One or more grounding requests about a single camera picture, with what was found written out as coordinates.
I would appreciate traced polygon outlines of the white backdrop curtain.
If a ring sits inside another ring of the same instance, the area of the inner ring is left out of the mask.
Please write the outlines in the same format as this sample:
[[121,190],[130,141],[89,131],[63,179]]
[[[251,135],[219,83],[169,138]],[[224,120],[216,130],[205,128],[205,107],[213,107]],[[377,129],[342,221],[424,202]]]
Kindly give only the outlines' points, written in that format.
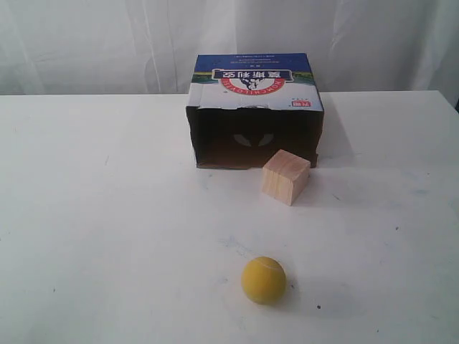
[[198,54],[305,52],[323,92],[458,99],[456,1],[3,1],[1,93],[185,93]]

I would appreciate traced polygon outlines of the blue white cardboard box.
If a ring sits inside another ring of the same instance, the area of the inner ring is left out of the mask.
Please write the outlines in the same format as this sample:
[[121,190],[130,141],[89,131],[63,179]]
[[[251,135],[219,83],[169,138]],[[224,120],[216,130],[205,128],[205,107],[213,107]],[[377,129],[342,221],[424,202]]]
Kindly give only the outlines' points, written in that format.
[[199,55],[186,117],[198,168],[260,168],[279,150],[317,164],[324,109],[305,53]]

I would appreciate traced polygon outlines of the yellow tennis ball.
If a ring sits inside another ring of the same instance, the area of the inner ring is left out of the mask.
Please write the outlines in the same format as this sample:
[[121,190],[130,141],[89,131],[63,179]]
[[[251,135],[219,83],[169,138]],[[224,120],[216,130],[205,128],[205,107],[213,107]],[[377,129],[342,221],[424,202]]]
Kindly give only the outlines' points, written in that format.
[[284,295],[287,278],[282,266],[269,257],[249,261],[241,275],[242,290],[259,305],[273,305]]

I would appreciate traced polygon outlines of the light wooden cube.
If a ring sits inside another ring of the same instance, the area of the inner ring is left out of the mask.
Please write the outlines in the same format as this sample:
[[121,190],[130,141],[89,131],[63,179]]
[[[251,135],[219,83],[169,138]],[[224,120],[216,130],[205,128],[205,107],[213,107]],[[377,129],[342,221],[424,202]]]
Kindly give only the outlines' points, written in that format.
[[310,169],[310,161],[279,150],[262,167],[262,192],[292,206],[308,183]]

